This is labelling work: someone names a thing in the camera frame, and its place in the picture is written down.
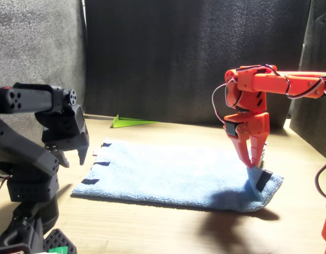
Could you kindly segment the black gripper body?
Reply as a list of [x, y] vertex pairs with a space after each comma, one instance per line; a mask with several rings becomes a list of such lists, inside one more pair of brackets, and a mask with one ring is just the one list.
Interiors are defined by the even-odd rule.
[[42, 142], [49, 150], [87, 151], [89, 135], [81, 106], [64, 107], [62, 111], [51, 114], [35, 113], [37, 121], [43, 126]]

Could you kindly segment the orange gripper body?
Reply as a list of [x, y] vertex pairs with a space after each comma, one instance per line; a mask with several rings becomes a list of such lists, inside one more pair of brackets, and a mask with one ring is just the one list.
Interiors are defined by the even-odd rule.
[[224, 117], [225, 131], [229, 138], [239, 142], [265, 143], [269, 135], [269, 114], [238, 112]]

